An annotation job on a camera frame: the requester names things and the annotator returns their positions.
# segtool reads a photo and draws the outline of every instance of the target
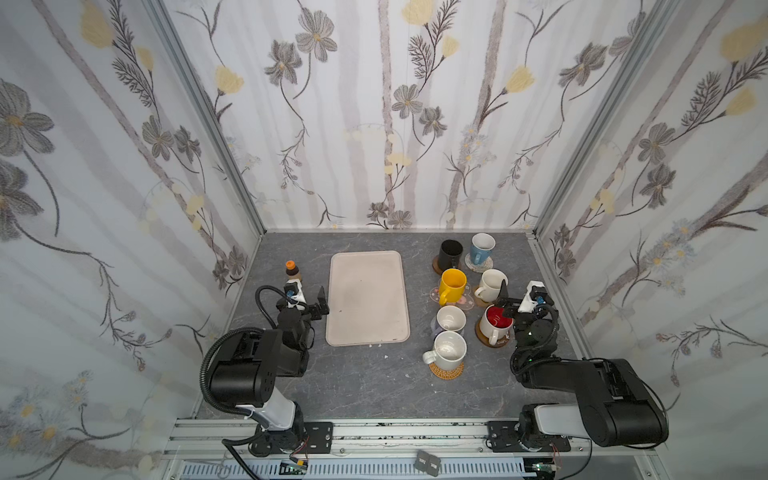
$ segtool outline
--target beige tray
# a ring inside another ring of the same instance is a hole
[[[328,305],[326,341],[331,346],[406,341],[411,326],[400,253],[334,255]]]

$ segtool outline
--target white mug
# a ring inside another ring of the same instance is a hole
[[[424,352],[422,360],[427,365],[435,363],[441,370],[456,370],[467,355],[467,342],[456,332],[443,332],[435,338],[434,347]]]
[[[486,303],[495,302],[502,289],[502,281],[509,285],[509,279],[504,272],[492,268],[486,270],[480,279],[480,287],[475,290],[475,296]]]
[[[446,305],[438,310],[432,318],[432,338],[442,332],[457,332],[464,335],[464,326],[467,324],[467,316],[456,305]]]
[[[509,329],[512,328],[512,323],[509,324],[509,326],[506,326],[504,328],[498,328],[497,326],[493,326],[488,321],[488,310],[493,308],[493,305],[489,306],[487,309],[485,309],[485,312],[482,313],[482,319],[480,320],[480,331],[482,334],[488,338],[488,343],[491,345],[495,345],[496,342],[498,342],[498,339],[504,338],[504,336],[509,335]]]

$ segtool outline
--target black mug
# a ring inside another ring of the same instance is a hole
[[[457,240],[446,240],[440,245],[440,253],[437,256],[438,268],[445,272],[449,268],[458,268],[458,261],[464,251],[464,247]]]

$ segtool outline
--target yellow mug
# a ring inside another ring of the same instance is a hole
[[[456,268],[449,268],[442,273],[440,278],[440,306],[448,302],[458,302],[464,294],[467,284],[467,276]]]

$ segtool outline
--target coaster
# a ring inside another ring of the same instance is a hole
[[[432,289],[431,292],[429,292],[429,298],[431,298],[433,302],[440,303],[439,286],[436,286]],[[456,305],[462,310],[472,310],[472,308],[475,306],[475,296],[472,294],[472,287],[470,287],[467,283],[467,285],[464,287],[464,294],[462,295],[462,298],[458,299],[458,302],[448,302],[445,305]]]
[[[438,275],[442,275],[442,273],[443,273],[443,272],[445,272],[445,270],[440,270],[440,267],[439,267],[439,266],[438,266],[438,264],[437,264],[437,256],[436,256],[436,255],[435,255],[435,258],[433,258],[433,259],[432,259],[432,269],[433,269],[433,270],[435,271],[435,273],[437,273]],[[456,269],[457,269],[457,270],[461,270],[461,269],[462,269],[462,264],[461,264],[461,262],[459,262],[459,263],[458,263],[458,266],[456,267]]]
[[[435,365],[435,363],[430,363],[429,369],[432,370],[432,373],[443,380],[453,380],[460,376],[462,372],[464,372],[464,362],[462,362],[461,365],[457,366],[456,369],[451,370],[450,372],[446,372],[445,370],[440,369],[437,365]]]
[[[488,337],[482,334],[482,331],[480,330],[480,322],[482,321],[482,315],[480,315],[480,318],[478,319],[478,322],[475,324],[475,335],[478,336],[478,340],[480,340],[480,343],[483,345],[490,347],[492,349],[500,349],[507,343],[509,343],[509,332],[507,332],[506,335],[504,335],[502,338],[498,339],[495,345],[491,345],[488,343]]]
[[[475,265],[472,263],[469,259],[469,253],[467,253],[467,256],[464,257],[464,264],[473,272],[477,273],[483,273],[486,270],[490,270],[493,268],[493,259],[491,257],[488,257],[485,259],[485,262],[482,263],[482,265]]]
[[[478,288],[480,288],[479,285],[477,285],[476,287],[472,288],[472,292],[477,291]],[[481,306],[483,308],[488,308],[491,305],[493,305],[493,302],[488,303],[485,300],[483,300],[482,298],[480,298],[479,296],[475,295],[474,293],[472,294],[472,298],[475,299],[475,305],[477,305],[477,306]]]

